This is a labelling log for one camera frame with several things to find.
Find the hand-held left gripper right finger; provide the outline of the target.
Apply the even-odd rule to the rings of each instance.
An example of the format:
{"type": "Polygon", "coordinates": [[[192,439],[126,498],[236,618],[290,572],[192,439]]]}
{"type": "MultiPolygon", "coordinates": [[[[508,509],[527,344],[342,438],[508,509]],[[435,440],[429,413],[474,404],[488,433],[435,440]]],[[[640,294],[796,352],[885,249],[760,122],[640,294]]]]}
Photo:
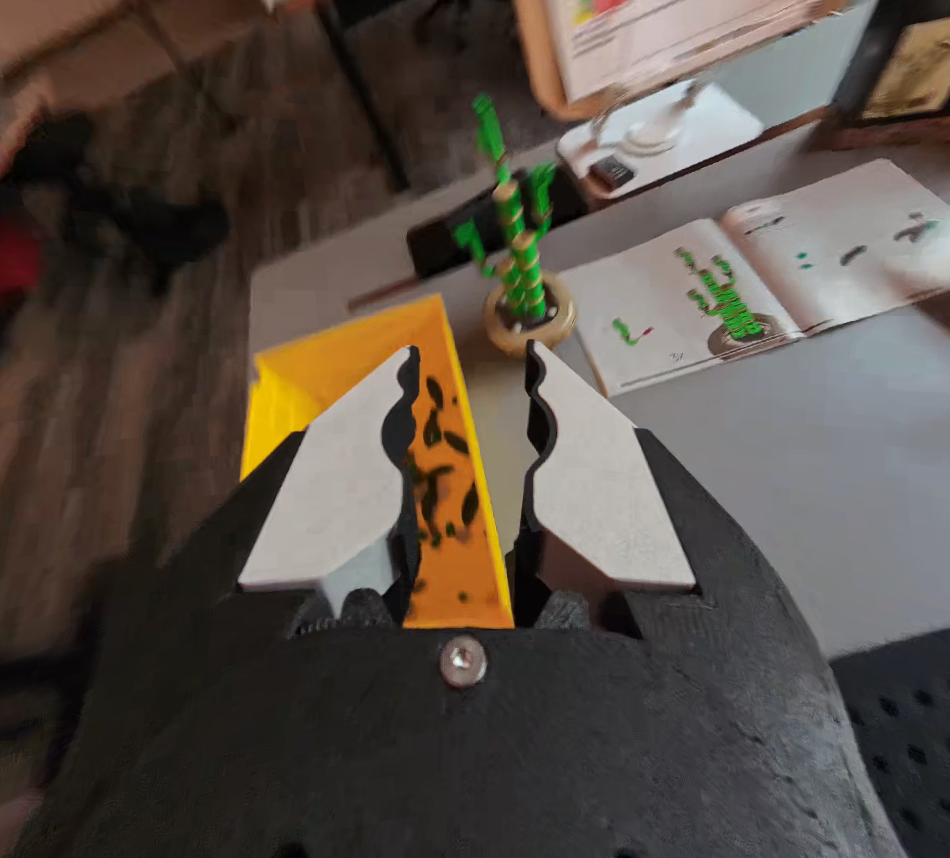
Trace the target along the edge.
{"type": "Polygon", "coordinates": [[[516,626],[539,622],[557,592],[582,597],[595,622],[620,627],[629,592],[695,594],[682,546],[636,425],[539,342],[525,355],[527,437],[514,544],[516,626]]]}

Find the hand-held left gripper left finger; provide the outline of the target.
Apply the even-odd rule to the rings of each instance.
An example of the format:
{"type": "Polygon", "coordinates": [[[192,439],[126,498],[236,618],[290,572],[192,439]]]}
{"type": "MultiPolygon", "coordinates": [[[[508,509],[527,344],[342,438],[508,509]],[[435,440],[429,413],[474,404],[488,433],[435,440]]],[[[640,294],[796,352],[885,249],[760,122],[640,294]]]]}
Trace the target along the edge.
{"type": "Polygon", "coordinates": [[[350,595],[408,613],[420,567],[406,456],[416,434],[421,355],[404,346],[303,431],[238,578],[245,594],[307,592],[340,620],[350,595]]]}

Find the pile of dark lego leaves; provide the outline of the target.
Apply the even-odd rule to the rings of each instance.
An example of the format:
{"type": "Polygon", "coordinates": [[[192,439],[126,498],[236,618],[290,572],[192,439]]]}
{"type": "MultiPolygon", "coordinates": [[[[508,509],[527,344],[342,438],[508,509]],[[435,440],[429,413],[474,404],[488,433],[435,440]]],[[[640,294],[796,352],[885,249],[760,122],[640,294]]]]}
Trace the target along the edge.
{"type": "Polygon", "coordinates": [[[425,378],[420,404],[417,434],[404,457],[422,556],[413,592],[440,595],[454,607],[472,607],[476,569],[456,558],[474,553],[483,519],[461,405],[457,392],[434,376],[425,378]]]}

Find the yellow plastic tray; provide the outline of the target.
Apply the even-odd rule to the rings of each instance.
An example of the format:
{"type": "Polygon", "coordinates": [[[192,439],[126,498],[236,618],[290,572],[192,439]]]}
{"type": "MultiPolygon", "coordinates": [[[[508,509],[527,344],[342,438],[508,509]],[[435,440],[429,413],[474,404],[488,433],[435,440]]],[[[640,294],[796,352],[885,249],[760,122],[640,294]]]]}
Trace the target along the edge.
{"type": "Polygon", "coordinates": [[[440,595],[411,596],[408,625],[415,628],[511,629],[514,618],[505,562],[485,478],[481,448],[455,338],[441,296],[432,295],[377,315],[309,334],[254,356],[248,391],[240,478],[246,478],[279,443],[302,429],[404,346],[421,355],[419,396],[427,376],[456,391],[481,495],[483,534],[474,553],[456,560],[476,569],[472,607],[452,606],[440,595]]]}

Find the lego instruction booklet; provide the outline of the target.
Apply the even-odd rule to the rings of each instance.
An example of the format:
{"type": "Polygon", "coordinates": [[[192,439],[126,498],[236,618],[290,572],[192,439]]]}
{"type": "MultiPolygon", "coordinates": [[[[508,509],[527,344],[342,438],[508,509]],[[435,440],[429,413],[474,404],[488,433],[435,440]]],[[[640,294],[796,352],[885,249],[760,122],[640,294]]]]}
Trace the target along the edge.
{"type": "Polygon", "coordinates": [[[948,290],[948,203],[881,159],[562,272],[609,397],[948,290]]]}

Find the green lego bamboo model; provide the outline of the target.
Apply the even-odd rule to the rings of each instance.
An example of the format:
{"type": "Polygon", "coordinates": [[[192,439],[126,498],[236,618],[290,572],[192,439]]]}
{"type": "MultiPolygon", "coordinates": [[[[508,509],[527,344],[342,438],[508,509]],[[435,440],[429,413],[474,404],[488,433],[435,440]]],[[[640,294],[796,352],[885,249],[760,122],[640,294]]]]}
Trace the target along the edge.
{"type": "Polygon", "coordinates": [[[550,161],[538,163],[518,179],[492,100],[480,93],[472,108],[477,144],[495,176],[491,199],[504,254],[489,260],[474,218],[454,225],[450,234],[481,276],[495,282],[482,307],[482,324],[492,345],[509,357],[525,356],[531,343],[555,349],[572,335],[577,323],[574,295],[540,263],[540,245],[554,218],[556,166],[550,161]]]}

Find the black flat device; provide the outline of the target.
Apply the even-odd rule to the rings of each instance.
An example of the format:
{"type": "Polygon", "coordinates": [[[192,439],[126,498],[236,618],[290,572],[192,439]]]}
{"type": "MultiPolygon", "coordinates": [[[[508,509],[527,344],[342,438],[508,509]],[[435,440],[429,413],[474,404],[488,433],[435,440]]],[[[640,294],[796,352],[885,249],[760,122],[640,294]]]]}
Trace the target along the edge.
{"type": "MultiPolygon", "coordinates": [[[[453,229],[473,221],[478,227],[481,244],[487,255],[500,252],[505,247],[501,225],[498,223],[493,187],[482,189],[449,212],[439,213],[435,218],[410,228],[407,246],[416,276],[426,280],[470,262],[469,252],[459,247],[453,237],[453,229]]],[[[567,170],[555,165],[555,175],[550,188],[553,203],[551,229],[557,229],[588,213],[588,207],[567,170]]]]}

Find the small black box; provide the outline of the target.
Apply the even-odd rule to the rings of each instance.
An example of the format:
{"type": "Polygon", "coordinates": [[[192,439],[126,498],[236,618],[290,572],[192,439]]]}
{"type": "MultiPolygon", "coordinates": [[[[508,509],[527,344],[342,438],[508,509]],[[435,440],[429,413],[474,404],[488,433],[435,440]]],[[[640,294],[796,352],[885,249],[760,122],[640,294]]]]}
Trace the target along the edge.
{"type": "Polygon", "coordinates": [[[588,175],[604,191],[612,193],[632,183],[636,171],[614,155],[607,155],[590,165],[588,175]]]}

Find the black bag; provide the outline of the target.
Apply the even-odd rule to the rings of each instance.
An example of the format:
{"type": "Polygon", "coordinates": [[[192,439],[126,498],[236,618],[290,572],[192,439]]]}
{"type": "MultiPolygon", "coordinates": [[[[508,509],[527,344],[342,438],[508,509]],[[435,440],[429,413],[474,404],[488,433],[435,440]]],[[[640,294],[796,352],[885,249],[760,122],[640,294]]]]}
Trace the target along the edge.
{"type": "Polygon", "coordinates": [[[26,188],[59,189],[65,195],[63,239],[101,256],[101,230],[113,228],[122,240],[123,263],[141,264],[151,293],[162,298],[177,271],[205,258],[229,236],[227,211],[206,194],[197,203],[175,203],[147,188],[104,181],[88,161],[93,132],[84,112],[42,120],[2,171],[2,208],[22,206],[26,188]]]}

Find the white tray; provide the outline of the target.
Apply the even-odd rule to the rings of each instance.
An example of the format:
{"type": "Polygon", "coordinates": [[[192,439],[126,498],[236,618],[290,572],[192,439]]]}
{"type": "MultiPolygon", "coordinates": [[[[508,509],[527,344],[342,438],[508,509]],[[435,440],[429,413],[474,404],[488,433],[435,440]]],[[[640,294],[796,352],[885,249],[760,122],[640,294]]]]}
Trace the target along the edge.
{"type": "Polygon", "coordinates": [[[601,160],[619,161],[633,177],[607,191],[615,196],[706,163],[763,131],[762,122],[719,85],[686,81],[570,129],[558,141],[556,154],[579,181],[589,178],[601,160]]]}

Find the red cloth item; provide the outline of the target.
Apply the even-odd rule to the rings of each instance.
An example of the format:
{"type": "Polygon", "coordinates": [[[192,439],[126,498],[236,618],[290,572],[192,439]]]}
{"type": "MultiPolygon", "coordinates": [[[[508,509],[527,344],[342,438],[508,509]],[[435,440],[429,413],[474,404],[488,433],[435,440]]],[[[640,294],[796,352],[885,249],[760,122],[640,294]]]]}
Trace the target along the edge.
{"type": "Polygon", "coordinates": [[[42,271],[42,250],[37,237],[24,223],[1,218],[1,300],[30,294],[42,271]]]}

